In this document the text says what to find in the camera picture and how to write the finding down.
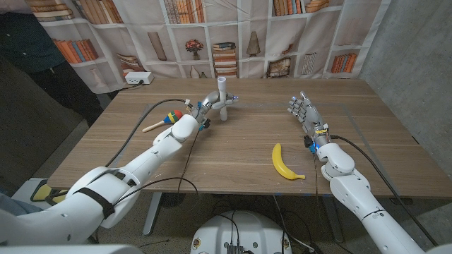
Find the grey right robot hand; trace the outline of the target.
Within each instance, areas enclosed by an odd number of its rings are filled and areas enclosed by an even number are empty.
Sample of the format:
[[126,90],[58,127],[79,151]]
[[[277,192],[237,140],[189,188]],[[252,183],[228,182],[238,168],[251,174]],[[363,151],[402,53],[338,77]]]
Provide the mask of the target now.
[[304,132],[316,145],[321,147],[330,142],[328,124],[304,91],[300,92],[299,97],[292,97],[287,110],[302,124]]

